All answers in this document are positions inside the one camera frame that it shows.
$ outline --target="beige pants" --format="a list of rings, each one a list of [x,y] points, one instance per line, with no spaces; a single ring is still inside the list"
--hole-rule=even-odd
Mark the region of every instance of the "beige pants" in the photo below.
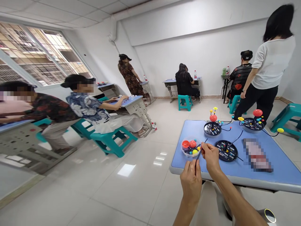
[[[52,150],[58,150],[70,146],[63,138],[63,134],[69,126],[73,125],[77,121],[79,121],[79,119],[68,122],[53,123],[44,129],[42,135],[50,144]]]
[[[212,185],[212,182],[206,181],[202,185],[201,199],[198,203],[198,208],[195,211],[194,217],[190,224],[191,226],[220,226],[219,209],[217,205],[217,194]]]

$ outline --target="tiled floor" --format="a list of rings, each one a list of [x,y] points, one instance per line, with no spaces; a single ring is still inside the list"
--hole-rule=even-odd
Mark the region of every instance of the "tiled floor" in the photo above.
[[[158,130],[132,143],[123,158],[105,156],[93,141],[80,140],[79,149],[53,168],[45,179],[0,210],[3,226],[161,226],[172,225],[182,198],[178,175],[168,168],[185,120],[208,120],[213,107],[218,118],[231,119],[221,99],[194,102],[191,112],[178,111],[177,101],[156,100],[147,109]],[[286,105],[274,102],[271,121]],[[255,106],[248,111],[252,113]],[[277,142],[301,169],[301,144],[282,134]],[[271,208],[277,225],[300,225],[301,195],[242,189],[256,208]],[[232,225],[219,204],[222,225]]]

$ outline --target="small bowl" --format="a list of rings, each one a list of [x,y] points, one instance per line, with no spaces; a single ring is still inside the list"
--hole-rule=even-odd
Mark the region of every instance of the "small bowl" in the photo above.
[[[187,147],[187,144],[190,144],[190,142],[191,142],[191,141],[194,141],[194,140],[195,140],[194,137],[187,137],[187,138],[185,138],[185,139],[182,141],[182,145],[181,145],[181,149],[182,149],[183,154],[186,155],[187,157],[190,157],[190,158],[193,158],[193,157],[198,156],[199,152],[197,152],[197,153],[195,153],[195,154],[191,154],[191,155],[185,153],[185,149],[184,149],[184,147],[183,147],[183,143],[186,144],[185,147]]]

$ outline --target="hand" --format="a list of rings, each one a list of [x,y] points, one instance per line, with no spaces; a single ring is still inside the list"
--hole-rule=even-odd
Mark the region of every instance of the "hand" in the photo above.
[[[212,177],[221,171],[219,166],[219,150],[212,144],[202,142],[202,156],[206,160],[207,170]]]
[[[198,205],[202,190],[200,160],[187,161],[180,175],[183,201],[189,205]]]
[[[245,99],[245,97],[246,97],[246,92],[244,91],[243,93],[241,93],[240,97],[241,97],[241,99]]]
[[[120,99],[122,99],[122,100],[126,100],[126,99],[128,99],[129,97],[128,96],[126,96],[126,95],[123,95],[122,97],[120,97]]]

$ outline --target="water bottle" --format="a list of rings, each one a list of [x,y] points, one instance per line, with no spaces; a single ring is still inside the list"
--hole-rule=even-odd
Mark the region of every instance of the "water bottle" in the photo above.
[[[155,131],[157,131],[157,127],[156,127],[156,125],[152,122],[151,123],[151,126],[153,127],[153,129],[155,130]]]

